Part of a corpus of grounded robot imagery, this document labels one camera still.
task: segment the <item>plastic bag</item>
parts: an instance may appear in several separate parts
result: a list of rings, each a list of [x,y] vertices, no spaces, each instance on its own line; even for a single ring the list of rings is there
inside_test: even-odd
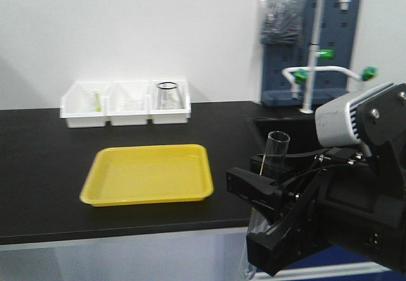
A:
[[[263,44],[297,44],[303,29],[307,0],[266,0],[261,30]]]

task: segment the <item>white pipe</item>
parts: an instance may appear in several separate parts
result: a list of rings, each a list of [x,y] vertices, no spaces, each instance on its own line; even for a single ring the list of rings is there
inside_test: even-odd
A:
[[[298,94],[300,93],[300,84],[297,84],[295,82],[295,77],[291,74],[293,72],[296,72],[298,70],[307,70],[309,71],[309,67],[287,67],[282,70],[282,75],[285,76],[285,78],[289,81],[291,84],[291,92],[292,92],[292,97],[297,98]],[[323,67],[314,67],[313,70],[315,72],[340,72],[346,75],[349,78],[352,78],[358,82],[363,82],[362,77],[358,75],[357,73],[354,73],[352,70],[346,69],[345,67],[337,67],[335,65],[326,65]]]
[[[348,3],[351,0],[339,0],[341,4],[341,9],[348,9]],[[313,21],[313,32],[311,35],[311,43],[309,47],[309,77],[306,82],[306,91],[303,97],[303,106],[300,109],[302,113],[311,114],[313,110],[311,109],[311,102],[313,99],[313,88],[315,83],[315,67],[317,65],[318,51],[320,49],[320,30],[322,25],[322,15],[324,12],[325,0],[316,1],[315,17]]]

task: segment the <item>green valve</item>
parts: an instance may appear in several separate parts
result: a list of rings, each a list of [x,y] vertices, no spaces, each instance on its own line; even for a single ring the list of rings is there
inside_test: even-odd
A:
[[[320,59],[333,59],[334,51],[332,49],[320,49],[318,52],[318,57]]]
[[[362,72],[362,81],[368,81],[374,78],[377,75],[377,68],[376,67],[367,67]]]
[[[294,82],[303,83],[307,80],[309,72],[307,70],[299,69],[293,73],[293,76],[295,78]]]

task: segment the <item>lab bench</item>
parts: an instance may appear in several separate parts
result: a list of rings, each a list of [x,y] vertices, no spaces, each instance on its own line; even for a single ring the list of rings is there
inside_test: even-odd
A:
[[[0,111],[0,278],[235,280],[251,209],[227,192],[225,171],[249,169],[263,151],[252,119],[290,115],[295,108],[194,103],[188,124],[69,129],[57,108]],[[208,198],[110,207],[79,200],[98,151],[187,143],[207,149]]]

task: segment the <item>glass tube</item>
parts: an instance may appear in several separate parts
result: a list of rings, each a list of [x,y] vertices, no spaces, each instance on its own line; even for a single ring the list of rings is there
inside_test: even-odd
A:
[[[262,159],[260,175],[269,177],[281,184],[280,173],[283,170],[287,148],[291,138],[281,131],[268,133],[265,153]],[[269,229],[267,220],[254,208],[251,211],[247,233],[265,232]],[[241,280],[250,280],[255,277],[256,267],[247,258],[247,242],[244,243],[239,266],[239,277]]]
[[[281,131],[272,131],[268,133],[265,153],[262,158],[260,175],[271,178],[281,184],[280,173],[284,168],[287,148],[291,138],[288,134]]]

